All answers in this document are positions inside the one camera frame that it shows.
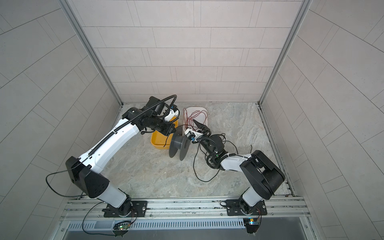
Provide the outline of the grey perforated cable spool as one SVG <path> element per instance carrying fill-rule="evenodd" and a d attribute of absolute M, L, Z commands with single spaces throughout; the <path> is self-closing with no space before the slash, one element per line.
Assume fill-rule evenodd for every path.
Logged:
<path fill-rule="evenodd" d="M 189 150 L 190 143 L 191 141 L 183 133 L 174 133 L 169 147 L 169 157 L 173 158 L 179 152 L 180 161 L 183 161 Z"/>

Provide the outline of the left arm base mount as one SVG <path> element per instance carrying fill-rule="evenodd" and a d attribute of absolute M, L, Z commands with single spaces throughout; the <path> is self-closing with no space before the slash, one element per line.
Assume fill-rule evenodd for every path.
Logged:
<path fill-rule="evenodd" d="M 104 213 L 104 218 L 141 218 L 145 216 L 147 206 L 148 201 L 129 201 L 120 208 L 107 204 L 107 207 L 102 209 L 102 212 Z"/>

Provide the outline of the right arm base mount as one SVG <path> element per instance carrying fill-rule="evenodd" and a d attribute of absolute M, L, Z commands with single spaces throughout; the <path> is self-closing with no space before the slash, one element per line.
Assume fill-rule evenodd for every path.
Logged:
<path fill-rule="evenodd" d="M 225 200 L 220 205 L 227 210 L 228 216 L 266 216 L 265 202 L 259 201 L 250 207 L 244 200 Z"/>

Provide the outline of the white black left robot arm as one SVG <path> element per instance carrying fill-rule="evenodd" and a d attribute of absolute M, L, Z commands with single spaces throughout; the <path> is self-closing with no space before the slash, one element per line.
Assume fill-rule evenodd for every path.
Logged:
<path fill-rule="evenodd" d="M 80 157 L 70 157 L 66 161 L 72 183 L 89 198 L 109 204 L 118 215 L 128 215 L 132 208 L 130 196 L 116 188 L 101 172 L 115 153 L 135 135 L 145 134 L 147 130 L 164 136 L 175 133 L 174 121 L 179 116 L 176 99 L 177 95 L 163 100 L 150 97 L 143 108 L 132 107 L 126 111 L 118 124 L 94 147 Z"/>

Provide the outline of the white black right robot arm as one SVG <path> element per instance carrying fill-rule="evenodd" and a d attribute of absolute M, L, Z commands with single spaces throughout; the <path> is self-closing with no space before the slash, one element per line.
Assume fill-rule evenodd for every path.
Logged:
<path fill-rule="evenodd" d="M 250 187 L 241 195 L 240 207 L 251 211 L 262 200 L 269 200 L 286 180 L 284 173 L 260 150 L 248 155 L 228 153 L 219 135 L 212 135 L 208 126 L 195 122 L 202 135 L 195 138 L 206 151 L 206 163 L 213 169 L 243 173 Z"/>

